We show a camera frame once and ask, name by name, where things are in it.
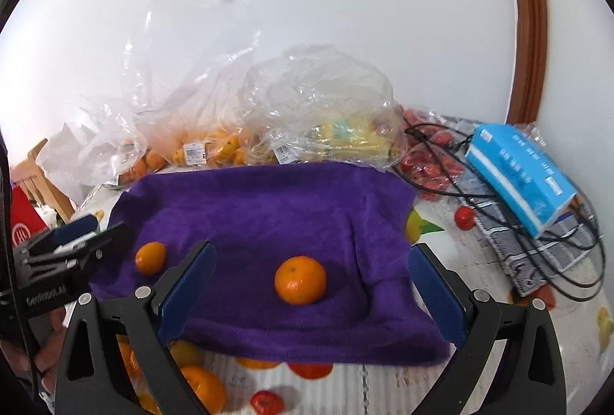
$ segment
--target red bag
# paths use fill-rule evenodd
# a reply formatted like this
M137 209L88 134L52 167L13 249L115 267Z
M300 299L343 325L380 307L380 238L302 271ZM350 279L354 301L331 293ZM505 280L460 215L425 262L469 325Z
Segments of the red bag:
M13 187L10 205L10 237L13 247L47 228L20 186Z

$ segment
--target human hand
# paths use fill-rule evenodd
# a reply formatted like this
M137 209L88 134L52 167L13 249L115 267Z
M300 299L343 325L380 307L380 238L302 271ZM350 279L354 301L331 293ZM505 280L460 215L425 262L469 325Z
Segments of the human hand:
M42 373L42 386L50 394L55 391L56 372L59 362L59 354L66 335L66 327L63 325L66 317L64 307L50 311L47 316L51 322L51 334L47 342L43 344L35 357L36 368ZM30 370L28 359L20 345L13 341L0 341L0 349L15 375L22 376Z

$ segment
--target blue box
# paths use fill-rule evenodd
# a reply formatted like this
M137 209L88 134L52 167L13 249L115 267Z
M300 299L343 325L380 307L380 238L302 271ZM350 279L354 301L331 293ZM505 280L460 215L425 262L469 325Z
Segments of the blue box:
M559 168L512 126L478 126L467 161L501 195L533 238L552 225L576 195Z

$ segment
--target purple cloth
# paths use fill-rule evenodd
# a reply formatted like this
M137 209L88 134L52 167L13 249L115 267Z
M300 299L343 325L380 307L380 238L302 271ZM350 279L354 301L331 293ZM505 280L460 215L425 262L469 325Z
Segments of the purple cloth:
M155 283L134 267L147 242L166 244L172 266L209 240L217 269L183 333L201 347L271 361L436 364L448 346L416 304L406 265L414 196L392 174L341 163L150 175L111 214L134 229L134 247L100 268L92 288L110 298ZM288 305L273 288L277 267L297 255L327 272L310 306Z

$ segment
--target wooden chair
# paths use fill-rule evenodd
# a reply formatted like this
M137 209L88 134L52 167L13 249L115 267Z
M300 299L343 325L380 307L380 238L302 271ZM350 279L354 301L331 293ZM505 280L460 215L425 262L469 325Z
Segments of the wooden chair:
M57 211L65 223L68 223L75 212L70 199L45 178L45 173L36 165L36 157L45 143L47 138L28 152L25 161L11 168L10 180L21 187L30 201L41 206L47 204Z

